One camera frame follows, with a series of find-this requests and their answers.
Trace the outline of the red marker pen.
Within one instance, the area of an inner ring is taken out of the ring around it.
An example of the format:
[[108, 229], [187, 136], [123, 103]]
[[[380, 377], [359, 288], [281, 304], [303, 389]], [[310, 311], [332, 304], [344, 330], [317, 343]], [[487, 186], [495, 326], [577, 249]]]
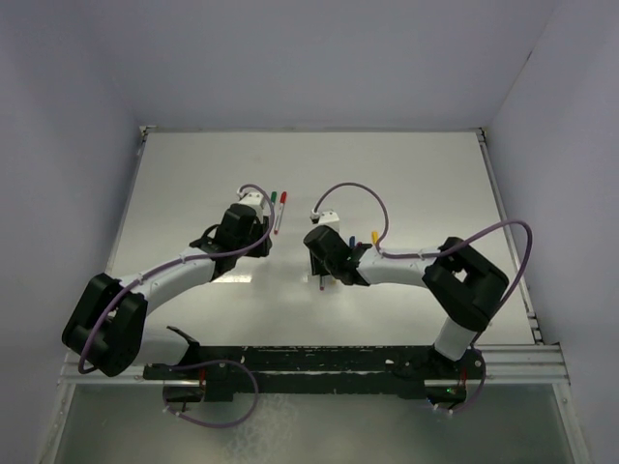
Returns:
[[281, 225], [281, 222], [282, 222], [282, 215], [283, 215], [283, 212], [284, 212], [285, 203], [281, 204], [279, 202], [279, 205], [278, 205], [278, 210], [277, 210], [277, 214], [276, 214], [276, 220], [275, 220], [274, 229], [273, 229], [273, 232], [274, 232], [275, 235], [278, 235], [279, 232], [280, 232], [280, 225]]

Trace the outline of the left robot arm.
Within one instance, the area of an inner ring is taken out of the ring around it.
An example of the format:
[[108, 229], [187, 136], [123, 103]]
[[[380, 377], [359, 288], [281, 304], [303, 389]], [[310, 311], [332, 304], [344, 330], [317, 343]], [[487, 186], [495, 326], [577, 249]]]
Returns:
[[113, 377], [142, 359], [164, 363], [178, 379], [192, 377], [199, 357], [187, 339], [170, 340], [162, 354], [146, 353], [146, 346], [164, 344], [162, 336], [150, 340], [144, 334], [146, 319], [182, 293], [228, 273], [240, 258], [266, 257], [273, 213], [265, 210], [272, 208], [267, 199], [251, 193], [231, 204], [220, 223], [207, 228], [175, 259], [123, 278], [93, 276], [62, 332], [64, 345], [79, 355], [78, 372]]

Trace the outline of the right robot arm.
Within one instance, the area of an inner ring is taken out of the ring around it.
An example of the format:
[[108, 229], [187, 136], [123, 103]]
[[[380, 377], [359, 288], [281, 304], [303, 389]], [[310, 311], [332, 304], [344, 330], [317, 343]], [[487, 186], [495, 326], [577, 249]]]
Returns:
[[304, 238], [312, 271], [332, 276], [345, 285], [400, 284], [427, 289], [447, 318], [433, 343], [431, 370], [452, 378], [464, 367], [464, 354], [498, 311], [509, 280], [471, 246], [458, 248], [462, 239], [450, 237], [428, 253], [396, 259], [370, 244], [349, 246], [327, 225], [314, 227]]

